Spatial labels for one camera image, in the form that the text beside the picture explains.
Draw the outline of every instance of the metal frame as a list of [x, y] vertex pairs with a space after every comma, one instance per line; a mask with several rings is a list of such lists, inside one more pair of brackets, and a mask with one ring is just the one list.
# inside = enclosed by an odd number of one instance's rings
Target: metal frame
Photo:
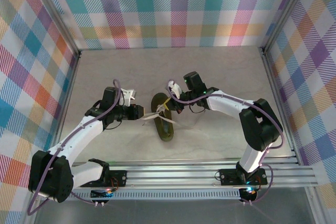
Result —
[[[64, 10], [65, 13], [71, 14], [70, 7], [68, 6], [66, 0], [58, 0], [59, 4], [61, 5], [62, 9]], [[87, 43], [85, 39], [83, 38], [83, 35], [78, 27], [77, 22], [75, 21], [75, 18], [73, 15], [68, 15], [68, 25], [72, 28], [73, 32], [77, 36], [76, 38], [76, 43], [79, 48], [86, 48]]]
[[57, 11], [53, 0], [42, 0], [43, 5], [48, 10], [49, 15], [51, 16], [52, 20], [55, 22], [55, 25], [59, 29], [60, 33], [64, 37], [65, 41], [69, 45], [69, 47], [73, 50], [73, 52], [77, 55], [80, 55], [80, 51], [76, 46], [76, 43], [69, 32], [67, 26], [62, 20], [60, 13]]
[[257, 40], [257, 45], [261, 45], [264, 41], [264, 38], [266, 37], [266, 33], [267, 33], [267, 30], [268, 28], [270, 27], [273, 19], [274, 19], [274, 16], [276, 15], [277, 11], [278, 11], [278, 8], [281, 4], [282, 0], [274, 0], [274, 3], [273, 3], [273, 8], [272, 10], [270, 10], [270, 13], [268, 15], [268, 17], [266, 18], [265, 22], [264, 22], [264, 28]]
[[287, 6], [283, 10], [283, 13], [282, 13], [277, 25], [275, 26], [274, 31], [269, 36], [269, 39], [265, 44], [265, 47], [264, 47], [265, 52], [268, 52], [272, 48], [273, 44], [275, 43], [276, 39], [278, 38], [278, 36], [279, 36], [280, 32], [282, 31], [288, 17], [291, 15], [291, 13], [292, 13], [293, 9], [295, 8], [298, 1], [299, 0], [289, 0]]
[[69, 88], [68, 88], [67, 93], [66, 93], [64, 106], [63, 106], [63, 108], [60, 112], [60, 120], [57, 124], [56, 133], [55, 133], [55, 136], [52, 138], [53, 140], [51, 141], [50, 146], [54, 146], [60, 141], [61, 133], [62, 133], [64, 122], [65, 122], [65, 117], [67, 115], [67, 111], [68, 111], [68, 108], [69, 108], [69, 103], [70, 103], [72, 90], [73, 90], [74, 84], [75, 84], [75, 79], [76, 79], [76, 75], [77, 75], [79, 61], [80, 61], [80, 54], [76, 58], [76, 62], [73, 66], [73, 73], [72, 73], [72, 76], [71, 76], [71, 79], [70, 79], [70, 82], [69, 82]]
[[[281, 101], [281, 96], [279, 93], [279, 87], [277, 86], [276, 80], [274, 78], [274, 73], [272, 71], [271, 64], [269, 59], [265, 56], [263, 49], [259, 49], [260, 56], [262, 62], [264, 63], [265, 71], [267, 74], [267, 78], [269, 80], [269, 84], [271, 86], [271, 90], [280, 114], [280, 118], [282, 124], [284, 125], [283, 130], [286, 133], [287, 139], [289, 140], [289, 144], [291, 145], [293, 151], [295, 152], [296, 158], [298, 160], [298, 164], [303, 166], [303, 160], [301, 158], [299, 148], [294, 139], [293, 131], [291, 130], [288, 118], [286, 116], [286, 109], [284, 107], [284, 103]], [[311, 207], [311, 211], [313, 213], [314, 219], [316, 223], [332, 223], [329, 214], [327, 213], [327, 208], [325, 207], [323, 201], [321, 200], [321, 193], [317, 188], [318, 184], [313, 187], [305, 187], [307, 198]]]
[[[237, 162], [238, 159], [234, 158], [115, 162], [110, 165], [110, 170], [127, 170], [127, 183], [125, 187], [120, 187], [112, 198], [106, 199], [236, 199], [240, 195], [240, 187], [222, 186], [215, 174], [219, 169], [234, 169]], [[313, 187], [318, 184], [312, 167], [300, 166], [294, 151], [290, 157], [266, 157], [265, 163], [274, 170], [272, 187]], [[266, 175], [270, 177], [269, 168], [265, 167], [265, 170]], [[76, 188], [74, 193], [84, 199], [92, 199], [92, 189]]]

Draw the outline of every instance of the metal corner post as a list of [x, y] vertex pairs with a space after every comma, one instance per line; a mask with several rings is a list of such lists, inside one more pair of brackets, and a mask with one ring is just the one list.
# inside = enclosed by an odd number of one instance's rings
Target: metal corner post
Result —
[[57, 26], [57, 28], [59, 29], [60, 33], [62, 34], [62, 36], [64, 37], [64, 40], [66, 41], [66, 43], [68, 44], [68, 46], [71, 48], [71, 50], [73, 50], [73, 52], [79, 56], [79, 48], [77, 47], [69, 29], [67, 28], [67, 26], [65, 25], [65, 23], [63, 22], [63, 19], [61, 17], [61, 14], [57, 11], [53, 0], [42, 0], [43, 5], [45, 6], [45, 8], [47, 9], [49, 15], [51, 16], [52, 20], [54, 21], [55, 25]]
[[268, 78], [268, 81], [269, 81], [269, 84], [270, 84], [270, 87], [271, 87], [271, 90], [272, 90], [272, 93], [273, 93], [273, 96], [274, 96], [274, 99], [275, 99], [275, 103], [277, 105], [277, 109], [278, 109], [279, 114], [280, 114], [281, 121], [282, 121], [283, 126], [284, 126], [283, 130], [286, 133], [286, 136], [289, 140], [289, 145], [290, 145], [291, 149], [295, 152], [296, 157], [298, 158], [299, 164], [303, 165], [303, 161], [302, 161], [302, 158], [300, 156], [299, 149], [298, 149], [298, 147], [295, 143], [294, 135], [293, 135], [293, 132], [291, 130], [291, 127], [290, 127], [290, 124], [289, 124], [289, 121], [288, 121], [288, 118], [287, 118], [287, 115], [286, 115], [286, 110], [285, 110], [284, 104], [281, 101], [281, 96], [280, 96], [280, 93], [279, 93], [279, 87], [277, 86], [276, 80], [274, 78], [274, 73], [272, 72], [270, 62], [267, 59], [267, 57], [265, 56], [265, 54], [264, 54], [264, 52], [261, 48], [259, 48], [259, 53], [260, 53], [262, 62], [263, 62], [264, 67], [265, 67], [266, 75], [267, 75], [267, 78]]
[[282, 16], [279, 19], [279, 22], [276, 24], [274, 31], [269, 36], [268, 41], [265, 44], [264, 52], [269, 53], [270, 49], [272, 48], [273, 44], [277, 40], [280, 32], [282, 31], [288, 17], [291, 15], [293, 9], [295, 8], [297, 2], [299, 0], [289, 0], [286, 8], [283, 10]]
[[65, 117], [66, 117], [68, 107], [69, 107], [71, 93], [72, 93], [72, 90], [75, 84], [76, 74], [77, 74], [78, 65], [80, 61], [80, 55], [76, 57], [75, 61], [76, 62], [73, 66], [72, 75], [71, 75], [71, 79], [69, 82], [69, 87], [65, 94], [65, 101], [64, 101], [62, 110], [60, 112], [59, 121], [58, 121], [57, 128], [56, 128], [56, 133], [55, 133], [55, 136], [53, 137], [53, 140], [50, 142], [50, 146], [54, 146], [60, 141], [62, 129], [63, 129], [64, 122], [65, 122]]

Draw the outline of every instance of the colorful checkered pattern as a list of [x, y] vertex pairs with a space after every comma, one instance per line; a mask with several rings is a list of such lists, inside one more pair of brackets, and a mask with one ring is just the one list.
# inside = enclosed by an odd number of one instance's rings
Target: colorful checkered pattern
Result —
[[273, 33], [280, 17], [283, 15], [283, 11], [285, 10], [287, 4], [288, 4], [289, 0], [282, 0], [281, 4], [279, 5], [279, 8], [276, 12], [276, 14], [273, 17], [273, 20], [270, 24], [270, 26], [268, 27], [268, 30], [266, 32], [266, 36], [264, 37], [262, 43], [261, 43], [261, 47], [265, 47], [270, 35]]
[[73, 53], [41, 0], [0, 0], [0, 223], [18, 223], [32, 155], [48, 148]]
[[256, 45], [275, 0], [54, 0], [82, 49]]
[[325, 174], [336, 221], [336, 0], [299, 0], [271, 60], [302, 159]]

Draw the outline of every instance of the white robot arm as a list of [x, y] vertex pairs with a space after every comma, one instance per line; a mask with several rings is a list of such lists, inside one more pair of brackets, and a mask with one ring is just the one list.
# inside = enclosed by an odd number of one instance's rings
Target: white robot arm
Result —
[[31, 162], [31, 170], [29, 177], [28, 189], [35, 192], [41, 180], [42, 173], [47, 167], [47, 163], [61, 149], [56, 155], [56, 158], [48, 171], [39, 195], [47, 197], [57, 202], [63, 202], [71, 193], [71, 191], [88, 182], [100, 180], [102, 184], [109, 185], [111, 183], [111, 175], [109, 174], [109, 165], [106, 162], [90, 159], [83, 165], [72, 167], [77, 156], [83, 149], [100, 133], [102, 133], [107, 126], [113, 121], [121, 122], [122, 120], [136, 120], [144, 115], [144, 108], [131, 104], [131, 100], [135, 99], [134, 90], [121, 89], [122, 96], [119, 100], [119, 105], [115, 106], [111, 112], [102, 118], [92, 121], [104, 113], [114, 103], [117, 97], [117, 89], [107, 87], [104, 91], [103, 99], [96, 102], [92, 108], [86, 113], [78, 126], [82, 128], [72, 138], [68, 140], [64, 146], [65, 137], [61, 142], [51, 147], [47, 152], [38, 151], [34, 154]]
[[266, 112], [282, 131], [281, 124], [270, 105], [264, 99], [258, 101], [244, 100], [241, 103], [242, 99], [228, 95], [217, 88], [208, 89], [197, 72], [185, 75], [184, 81], [189, 89], [187, 92], [183, 92], [174, 81], [168, 83], [167, 89], [173, 99], [168, 100], [165, 107], [181, 113], [186, 104], [197, 104], [205, 109], [220, 111], [240, 120], [248, 145], [237, 163], [236, 174], [242, 184], [249, 182], [253, 175], [258, 172], [265, 152], [277, 140], [280, 132], [266, 116], [247, 104], [252, 104], [257, 109]]

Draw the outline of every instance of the table surface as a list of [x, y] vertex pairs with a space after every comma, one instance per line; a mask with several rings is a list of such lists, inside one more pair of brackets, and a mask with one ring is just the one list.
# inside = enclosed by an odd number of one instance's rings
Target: table surface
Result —
[[[102, 98], [105, 87], [113, 86], [113, 79], [119, 79], [124, 89], [135, 89], [135, 102], [149, 113], [152, 97], [158, 92], [167, 93], [167, 81], [172, 78], [186, 90], [183, 76], [191, 71], [197, 71], [207, 87], [217, 87], [247, 100], [264, 98], [279, 115], [257, 47], [84, 51], [61, 139]], [[241, 124], [230, 116], [215, 111], [193, 114], [186, 108], [180, 115], [173, 112], [173, 120], [192, 129], [174, 126], [174, 138], [163, 142], [153, 120], [145, 125], [142, 120], [123, 121], [117, 129], [104, 131], [92, 140], [76, 161], [239, 158], [244, 153], [247, 143]], [[269, 153], [269, 156], [288, 155], [291, 150], [287, 141], [283, 148]]]

